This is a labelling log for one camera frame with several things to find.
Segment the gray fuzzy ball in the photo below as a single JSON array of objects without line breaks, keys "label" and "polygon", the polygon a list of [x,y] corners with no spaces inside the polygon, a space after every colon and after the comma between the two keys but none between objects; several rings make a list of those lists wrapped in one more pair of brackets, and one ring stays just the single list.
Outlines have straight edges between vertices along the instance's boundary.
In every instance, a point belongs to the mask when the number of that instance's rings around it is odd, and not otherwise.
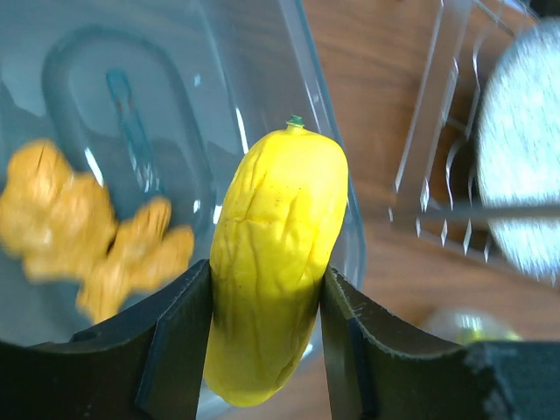
[{"label": "gray fuzzy ball", "polygon": [[[506,50],[480,111],[483,204],[560,204],[560,19],[541,21]],[[524,274],[539,278],[560,271],[560,218],[494,220],[490,230]]]}]

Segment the green stem tip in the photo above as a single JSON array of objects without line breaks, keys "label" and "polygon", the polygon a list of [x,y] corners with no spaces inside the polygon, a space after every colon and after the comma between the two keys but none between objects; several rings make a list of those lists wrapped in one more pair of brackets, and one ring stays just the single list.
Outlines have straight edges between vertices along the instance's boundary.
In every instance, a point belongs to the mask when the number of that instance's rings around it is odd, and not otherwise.
[{"label": "green stem tip", "polygon": [[287,123],[296,127],[304,127],[304,119],[298,115],[292,115]]}]

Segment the yellow squash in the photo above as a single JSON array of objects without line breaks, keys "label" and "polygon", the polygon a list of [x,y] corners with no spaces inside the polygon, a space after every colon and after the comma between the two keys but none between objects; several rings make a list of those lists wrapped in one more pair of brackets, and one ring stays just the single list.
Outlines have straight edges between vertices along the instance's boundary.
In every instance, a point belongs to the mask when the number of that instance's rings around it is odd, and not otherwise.
[{"label": "yellow squash", "polygon": [[213,236],[213,322],[204,377],[248,407],[276,393],[309,343],[347,204],[348,167],[301,118],[259,140],[229,186]]}]

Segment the clear plastic tray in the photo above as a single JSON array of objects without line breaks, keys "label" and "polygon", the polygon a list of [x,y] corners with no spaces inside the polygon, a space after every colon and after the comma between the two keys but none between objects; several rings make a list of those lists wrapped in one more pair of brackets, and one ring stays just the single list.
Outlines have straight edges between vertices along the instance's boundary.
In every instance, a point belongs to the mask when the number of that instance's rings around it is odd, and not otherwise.
[{"label": "clear plastic tray", "polygon": [[[2,2],[0,70],[3,185],[11,155],[50,137],[75,170],[108,185],[120,219],[164,191],[171,225],[188,223],[196,235],[192,263],[208,258],[224,194],[256,140],[297,114],[340,142],[296,0]],[[353,188],[332,264],[361,287]],[[61,342],[89,326],[74,307],[76,285],[31,286],[5,255],[0,267],[2,340]],[[306,354],[318,347],[316,331]],[[221,410],[208,393],[200,403],[201,418]]]}]

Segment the yellow object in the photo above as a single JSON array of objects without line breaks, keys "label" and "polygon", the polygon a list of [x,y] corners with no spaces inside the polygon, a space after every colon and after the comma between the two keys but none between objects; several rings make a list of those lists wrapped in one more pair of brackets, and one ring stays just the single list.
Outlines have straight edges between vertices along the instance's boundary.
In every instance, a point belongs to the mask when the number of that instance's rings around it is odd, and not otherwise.
[{"label": "yellow object", "polygon": [[204,367],[208,387],[226,402],[264,402],[298,366],[347,185],[343,150],[298,117],[259,140],[237,168],[210,252],[213,322]]}]

